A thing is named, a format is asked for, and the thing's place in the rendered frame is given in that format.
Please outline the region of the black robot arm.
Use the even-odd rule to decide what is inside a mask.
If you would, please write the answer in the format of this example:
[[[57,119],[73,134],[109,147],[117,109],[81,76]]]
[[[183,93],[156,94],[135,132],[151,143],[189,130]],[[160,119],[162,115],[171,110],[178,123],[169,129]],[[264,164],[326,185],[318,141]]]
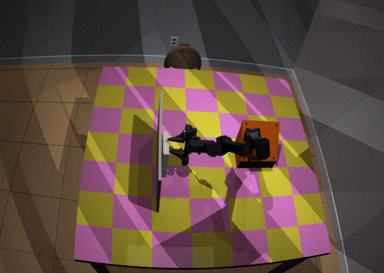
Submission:
[[[252,160],[266,160],[270,157],[270,142],[266,137],[261,137],[260,128],[246,128],[244,132],[244,143],[232,141],[226,135],[219,136],[214,140],[203,140],[204,150],[210,157],[222,156],[229,151],[240,157],[248,157]],[[256,150],[256,157],[248,153],[248,147]]]

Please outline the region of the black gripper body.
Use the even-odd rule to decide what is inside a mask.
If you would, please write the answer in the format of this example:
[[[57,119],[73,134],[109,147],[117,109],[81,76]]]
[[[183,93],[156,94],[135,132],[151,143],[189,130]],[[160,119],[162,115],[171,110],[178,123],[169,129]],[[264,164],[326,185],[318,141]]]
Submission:
[[[200,138],[198,140],[193,140],[193,128],[191,125],[186,124],[185,127],[185,147],[182,150],[182,165],[186,166],[189,163],[189,154],[191,153],[203,153],[204,150],[204,141]]]

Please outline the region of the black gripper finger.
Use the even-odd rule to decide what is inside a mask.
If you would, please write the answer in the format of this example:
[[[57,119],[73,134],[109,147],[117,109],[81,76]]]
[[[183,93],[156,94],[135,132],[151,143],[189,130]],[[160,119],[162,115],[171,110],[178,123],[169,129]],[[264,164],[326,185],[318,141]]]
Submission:
[[[183,130],[183,132],[181,134],[179,134],[177,136],[173,136],[171,138],[168,138],[167,140],[168,141],[172,141],[172,142],[184,143],[184,140],[185,140],[184,130]]]
[[[182,148],[180,149],[169,149],[169,152],[180,158],[182,160]]]

